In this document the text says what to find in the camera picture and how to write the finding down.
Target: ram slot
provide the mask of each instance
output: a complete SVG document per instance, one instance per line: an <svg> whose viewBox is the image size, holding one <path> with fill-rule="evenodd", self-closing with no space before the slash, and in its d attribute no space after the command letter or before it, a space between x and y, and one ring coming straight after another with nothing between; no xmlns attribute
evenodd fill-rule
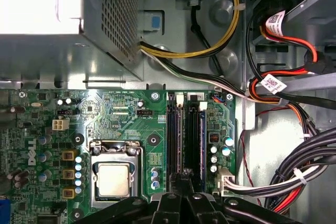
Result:
<svg viewBox="0 0 336 224"><path fill-rule="evenodd" d="M193 186L201 191L201 125L198 104L190 104L185 119L184 168L193 170Z"/></svg>
<svg viewBox="0 0 336 224"><path fill-rule="evenodd" d="M202 180L202 189L205 190L205 178L206 178L206 112L200 112L200 155L201 155L201 167L200 178Z"/></svg>
<svg viewBox="0 0 336 224"><path fill-rule="evenodd" d="M167 168L169 176L172 173L178 173L181 169L181 110L176 107L174 95L169 94L169 104L167 106Z"/></svg>

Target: green circuit board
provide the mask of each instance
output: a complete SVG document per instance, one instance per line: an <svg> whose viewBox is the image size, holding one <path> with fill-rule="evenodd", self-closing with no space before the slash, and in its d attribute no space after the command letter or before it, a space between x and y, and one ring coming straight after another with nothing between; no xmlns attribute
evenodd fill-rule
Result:
<svg viewBox="0 0 336 224"><path fill-rule="evenodd" d="M16 169L27 170L27 184L15 187L8 180L10 190L3 194L11 202L11 223L44 223L51 218L66 224L99 211L90 204L90 142L113 140L138 142L143 148L139 172L139 196L150 200L151 195L166 191L166 108L168 91L108 91L108 90L2 90L0 106L15 108L15 113L0 114L0 176ZM188 92L183 92L188 100ZM208 170L210 147L218 148L218 167L227 167L235 174L235 150L221 155L225 138L235 139L235 100L216 103L212 91L197 91L208 102L206 138L218 133L218 142L205 143L207 160L206 190L211 193L216 185L215 175ZM66 120L65 130L55 130L53 120ZM40 142L48 136L50 141ZM81 157L81 169L76 161L66 156ZM80 171L81 183L65 179L64 170ZM153 169L158 179L153 182ZM64 188L76 193L64 198ZM65 211L57 214L58 208Z"/></svg>

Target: silver capacitor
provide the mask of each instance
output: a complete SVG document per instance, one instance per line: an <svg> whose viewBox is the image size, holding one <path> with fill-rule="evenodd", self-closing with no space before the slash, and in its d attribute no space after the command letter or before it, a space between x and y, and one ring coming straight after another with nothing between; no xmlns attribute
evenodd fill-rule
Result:
<svg viewBox="0 0 336 224"><path fill-rule="evenodd" d="M15 180L19 181L22 180L24 178L26 178L29 175L29 171L28 170L24 170L23 172L20 172L19 174L15 175Z"/></svg>
<svg viewBox="0 0 336 224"><path fill-rule="evenodd" d="M7 179L12 180L16 175L22 172L22 169L18 168L7 175Z"/></svg>

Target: white label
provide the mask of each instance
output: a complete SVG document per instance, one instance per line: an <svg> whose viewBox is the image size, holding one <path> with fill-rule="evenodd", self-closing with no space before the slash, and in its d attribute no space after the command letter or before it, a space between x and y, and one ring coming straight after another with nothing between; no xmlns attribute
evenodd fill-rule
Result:
<svg viewBox="0 0 336 224"><path fill-rule="evenodd" d="M271 33L275 34L276 36L283 36L282 30L281 30L281 24L282 24L284 16L285 16L285 11L283 10L282 12L279 12L269 17L268 20L266 21L267 29Z"/></svg>
<svg viewBox="0 0 336 224"><path fill-rule="evenodd" d="M280 92L285 87L287 87L286 84L279 81L271 74L266 75L266 77L260 83L272 94L276 94L277 92Z"/></svg>

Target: cable clip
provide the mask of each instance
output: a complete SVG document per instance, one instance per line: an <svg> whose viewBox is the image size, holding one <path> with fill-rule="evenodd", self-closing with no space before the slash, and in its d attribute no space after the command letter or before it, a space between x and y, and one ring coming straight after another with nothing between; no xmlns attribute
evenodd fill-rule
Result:
<svg viewBox="0 0 336 224"><path fill-rule="evenodd" d="M297 169L297 168L294 168L294 169L293 169L293 172L294 172L295 176L297 176L297 177L301 180L301 182L302 182L304 185L307 184L307 181L306 181L306 179L304 178L303 173L302 173L301 170L299 170L299 169Z"/></svg>
<svg viewBox="0 0 336 224"><path fill-rule="evenodd" d="M240 3L236 6L233 7L234 10L245 10L246 9L246 4L245 3Z"/></svg>

